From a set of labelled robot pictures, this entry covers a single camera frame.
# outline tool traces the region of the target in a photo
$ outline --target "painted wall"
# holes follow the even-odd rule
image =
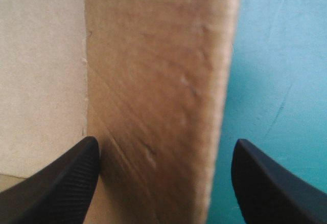
[[[86,129],[84,0],[0,0],[0,174],[27,177]]]
[[[242,0],[207,223],[244,223],[237,138],[327,192],[327,0]]]

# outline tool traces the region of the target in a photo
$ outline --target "textured black plastic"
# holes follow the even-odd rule
[[[84,138],[35,175],[0,193],[0,223],[83,223],[99,165],[97,140]]]
[[[277,164],[248,140],[238,140],[231,177],[248,224],[326,224],[327,195]]]

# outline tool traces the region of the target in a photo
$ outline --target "cardboard sheet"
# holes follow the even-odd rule
[[[204,223],[238,0],[85,6],[88,134],[102,147],[86,223]]]
[[[84,0],[0,12],[0,173],[28,177],[86,135]]]

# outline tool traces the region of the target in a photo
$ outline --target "black curved object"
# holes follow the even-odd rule
[[[0,223],[82,224],[99,165],[97,140],[84,138],[35,175],[0,193]]]
[[[326,224],[327,195],[277,164],[248,140],[238,140],[231,177],[248,224]]]

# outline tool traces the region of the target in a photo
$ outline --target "turquoise wall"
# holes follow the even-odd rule
[[[208,222],[244,223],[238,138],[327,192],[327,0],[242,0]]]

